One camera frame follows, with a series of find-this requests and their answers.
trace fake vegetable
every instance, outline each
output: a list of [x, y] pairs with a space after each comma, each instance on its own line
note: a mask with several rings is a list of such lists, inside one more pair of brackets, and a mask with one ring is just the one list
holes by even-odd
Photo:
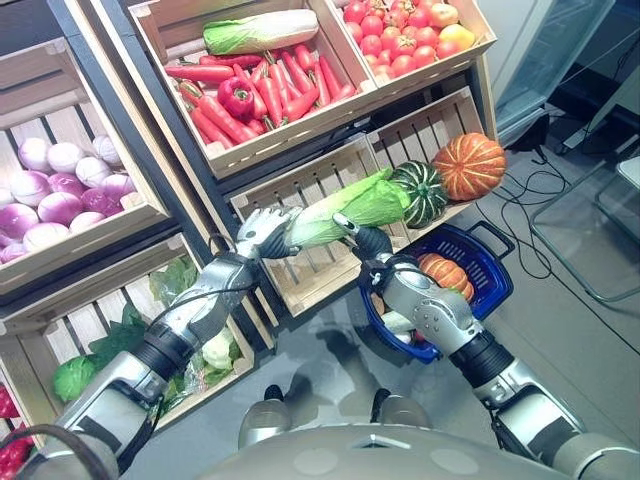
[[72, 358], [53, 374], [53, 391], [65, 403], [75, 400], [96, 373], [98, 369], [90, 356]]
[[213, 55], [255, 53], [304, 42], [318, 28], [313, 10], [285, 10], [210, 22], [204, 26], [203, 37]]
[[344, 232], [332, 219], [337, 212], [367, 227], [401, 220], [411, 200], [400, 186], [388, 180], [390, 176], [391, 169], [385, 168], [305, 208], [289, 225], [285, 243], [308, 248], [342, 238]]
[[251, 85], [240, 77], [231, 77], [220, 84], [218, 101], [237, 119], [253, 115], [254, 99]]

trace purple onion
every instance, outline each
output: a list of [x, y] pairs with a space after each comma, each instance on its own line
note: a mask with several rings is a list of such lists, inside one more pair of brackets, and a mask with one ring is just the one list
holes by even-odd
[[82, 202], [75, 195], [56, 192], [47, 195], [38, 205], [38, 216], [43, 222], [69, 225], [82, 212]]
[[9, 263], [18, 257], [26, 255], [27, 253], [27, 249], [22, 243], [13, 243], [2, 249], [0, 252], [0, 261], [2, 261], [2, 263]]
[[123, 211], [122, 206], [107, 197], [101, 188], [90, 188], [82, 194], [82, 203], [85, 210], [89, 212], [102, 213], [106, 217], [115, 215]]
[[70, 173], [54, 173], [49, 177], [49, 185], [53, 192], [65, 192], [80, 198], [84, 185]]
[[60, 173], [73, 173], [84, 153], [71, 142], [56, 143], [47, 151], [47, 161], [51, 168]]
[[84, 230], [88, 230], [93, 225], [101, 222], [105, 218], [107, 217], [105, 217], [100, 212], [83, 212], [73, 219], [71, 225], [69, 225], [69, 231], [71, 233], [78, 233]]
[[42, 138], [26, 138], [20, 145], [18, 157], [26, 169], [49, 173], [51, 166], [47, 162], [48, 148], [47, 142]]
[[33, 208], [21, 203], [11, 203], [0, 209], [0, 231], [9, 238], [21, 240], [25, 232], [39, 222]]
[[27, 252], [33, 252], [59, 242], [69, 235], [69, 229], [59, 223], [39, 223], [31, 227], [24, 234], [24, 243]]
[[107, 197], [116, 202], [119, 202], [125, 195], [136, 191], [136, 187], [129, 175], [120, 173], [105, 178], [102, 182], [102, 189]]
[[20, 203], [37, 207], [51, 193], [47, 177], [40, 172], [20, 172], [11, 178], [11, 194]]

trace blue basket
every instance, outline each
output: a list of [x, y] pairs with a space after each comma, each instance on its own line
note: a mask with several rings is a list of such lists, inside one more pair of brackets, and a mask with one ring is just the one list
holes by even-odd
[[[471, 232], [478, 227], [483, 227], [495, 235], [504, 243], [506, 251], [496, 255], [471, 235]], [[404, 248], [401, 253], [416, 258], [425, 253], [438, 253], [444, 258], [455, 261], [467, 273], [474, 288], [474, 296], [470, 304], [471, 311], [478, 320], [484, 320], [513, 292], [513, 282], [501, 260], [514, 248], [513, 242], [502, 232], [490, 223], [480, 221], [466, 231], [442, 224], [416, 243]], [[360, 293], [369, 321], [384, 341], [424, 363], [430, 363], [440, 355], [438, 349], [428, 342], [408, 345], [399, 340], [385, 327], [383, 320], [376, 312], [370, 292], [360, 287]]]

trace electrical wire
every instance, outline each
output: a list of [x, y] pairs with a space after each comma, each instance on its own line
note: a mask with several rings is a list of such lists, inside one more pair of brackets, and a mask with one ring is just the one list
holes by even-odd
[[[580, 295], [578, 295], [569, 285], [567, 285], [567, 283], [562, 280], [558, 274], [556, 274], [556, 272], [553, 270], [552, 268], [552, 264], [551, 261], [549, 260], [549, 257], [547, 257], [547, 255], [538, 248], [538, 246], [536, 245], [536, 241], [535, 241], [535, 237], [533, 235], [533, 231], [531, 230], [531, 218], [529, 216], [529, 213], [527, 212], [525, 206], [528, 205], [538, 205], [538, 204], [543, 204], [543, 203], [547, 203], [548, 201], [550, 201], [552, 198], [554, 198], [556, 195], [561, 194], [562, 192], [564, 192], [565, 188], [567, 185], [571, 185], [571, 183], [564, 177], [564, 175], [562, 175], [562, 173], [553, 165], [551, 164], [551, 162], [546, 162], [545, 165], [549, 165], [554, 171], [555, 174], [553, 172], [549, 172], [546, 171], [547, 174], [555, 176], [560, 178], [563, 181], [563, 186], [562, 189], [557, 191], [557, 192], [545, 192], [545, 193], [541, 193], [540, 190], [534, 190], [531, 188], [528, 188], [528, 184], [531, 181], [531, 178], [536, 175], [536, 174], [541, 174], [543, 172], [545, 172], [545, 170], [537, 170], [535, 172], [533, 172], [532, 174], [530, 174], [527, 179], [524, 182], [524, 185], [517, 181], [516, 183], [518, 184], [518, 186], [520, 186], [523, 190], [522, 192], [520, 192], [519, 194], [514, 194], [511, 190], [509, 190], [509, 188], [507, 187], [499, 187], [500, 190], [502, 190], [503, 192], [505, 192], [507, 195], [509, 195], [509, 197], [504, 197], [503, 195], [500, 195], [497, 192], [492, 192], [493, 195], [497, 196], [498, 198], [501, 198], [504, 200], [504, 203], [502, 204], [502, 206], [500, 207], [500, 217], [504, 223], [504, 225], [506, 226], [506, 228], [508, 229], [508, 231], [505, 231], [503, 228], [499, 227], [498, 225], [496, 225], [496, 223], [491, 220], [489, 218], [489, 216], [482, 210], [482, 208], [480, 207], [480, 205], [478, 204], [478, 202], [475, 203], [476, 208], [478, 209], [478, 211], [480, 212], [480, 215], [482, 215], [482, 217], [489, 223], [491, 223], [494, 227], [496, 227], [500, 232], [502, 232], [504, 235], [506, 235], [507, 237], [513, 239], [516, 242], [516, 248], [518, 251], [518, 262], [520, 263], [520, 266], [522, 267], [522, 269], [525, 271], [525, 273], [527, 273], [527, 275], [529, 275], [530, 277], [534, 278], [534, 279], [538, 279], [538, 280], [544, 280], [550, 277], [553, 277], [555, 280], [558, 281], [558, 283], [560, 283], [569, 293], [571, 293], [571, 295], [573, 295], [582, 305], [584, 305], [598, 320], [599, 322], [605, 327], [607, 328], [611, 333], [613, 333], [621, 342], [623, 342], [627, 347], [629, 347], [633, 352], [635, 352], [637, 355], [640, 356], [640, 351], [635, 348], [633, 345], [631, 345], [631, 343], [629, 343], [629, 341], [627, 341], [622, 335], [620, 335], [613, 327], [611, 327], [595, 310], [594, 308], [589, 305]], [[548, 198], [544, 201], [540, 201], [540, 202], [522, 202], [520, 201], [520, 198], [526, 194], [526, 193], [537, 193], [537, 194], [544, 194], [544, 195], [550, 195], [551, 198]], [[509, 219], [507, 218], [505, 211], [506, 208], [509, 205], [515, 205], [517, 207], [519, 207], [520, 212], [524, 215], [524, 217], [526, 218], [527, 221], [527, 225], [528, 225], [528, 236], [529, 238], [522, 239], [520, 237], [518, 237], [518, 235], [516, 234], [515, 230], [513, 229], [512, 225], [509, 223]], [[529, 270], [529, 268], [527, 268], [527, 265], [525, 264], [524, 258], [523, 258], [523, 247], [526, 247], [530, 250], [532, 250], [534, 252], [534, 255], [536, 256], [539, 265], [542, 266], [543, 269], [543, 273], [533, 273], [531, 270]]]
[[64, 443], [78, 457], [93, 480], [110, 480], [112, 478], [100, 457], [78, 435], [58, 425], [33, 425], [21, 430], [14, 430], [0, 442], [0, 450], [16, 440], [33, 435], [48, 435]]

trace green cabbage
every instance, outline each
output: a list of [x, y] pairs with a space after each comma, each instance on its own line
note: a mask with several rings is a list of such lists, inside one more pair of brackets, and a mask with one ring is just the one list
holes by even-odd
[[387, 181], [390, 175], [391, 169], [385, 168], [305, 208], [289, 225], [285, 243], [308, 248], [344, 237], [332, 219], [334, 213], [342, 213], [363, 227], [402, 220], [411, 201], [401, 187]]
[[91, 357], [76, 357], [60, 365], [53, 374], [53, 390], [67, 403], [80, 396], [98, 369]]

